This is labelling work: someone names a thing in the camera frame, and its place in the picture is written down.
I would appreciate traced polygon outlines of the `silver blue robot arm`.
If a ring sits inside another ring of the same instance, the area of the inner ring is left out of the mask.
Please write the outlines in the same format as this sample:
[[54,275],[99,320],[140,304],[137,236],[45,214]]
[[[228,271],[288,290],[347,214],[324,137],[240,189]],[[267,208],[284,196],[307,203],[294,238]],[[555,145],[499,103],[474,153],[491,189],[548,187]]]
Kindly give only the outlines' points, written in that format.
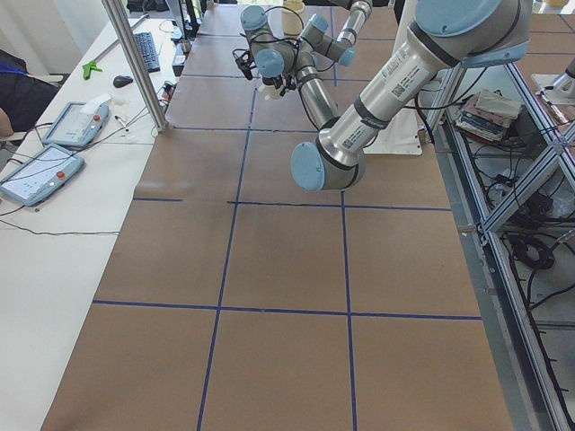
[[294,40],[273,35],[265,10],[246,7],[240,15],[248,56],[263,84],[276,92],[297,90],[318,129],[313,142],[297,145],[291,175],[308,191],[347,189],[365,170],[364,149],[440,70],[498,66],[527,51],[532,5],[528,1],[419,1],[394,52],[344,113],[339,113],[314,57],[342,66],[355,57],[358,34],[372,13],[369,1],[341,1],[349,17],[337,38],[314,14]]
[[302,86],[306,80],[313,80],[318,74],[315,54],[342,66],[349,66],[354,59],[354,46],[362,28],[373,12],[372,1],[328,1],[349,14],[339,35],[334,38],[326,32],[329,23],[318,13],[305,21],[305,3],[286,1],[282,26],[285,37],[291,45],[291,52],[284,49],[287,83]]

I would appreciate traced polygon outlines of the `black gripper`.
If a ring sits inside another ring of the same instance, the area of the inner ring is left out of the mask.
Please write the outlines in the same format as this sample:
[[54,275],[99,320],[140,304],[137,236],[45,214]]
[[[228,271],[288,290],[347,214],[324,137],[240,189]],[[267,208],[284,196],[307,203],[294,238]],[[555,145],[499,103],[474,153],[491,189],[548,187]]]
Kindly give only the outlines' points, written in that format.
[[262,77],[262,84],[268,90],[281,90],[285,87],[284,77],[282,75],[275,77]]
[[297,89],[296,78],[292,75],[283,75],[284,90],[283,92],[290,92]]

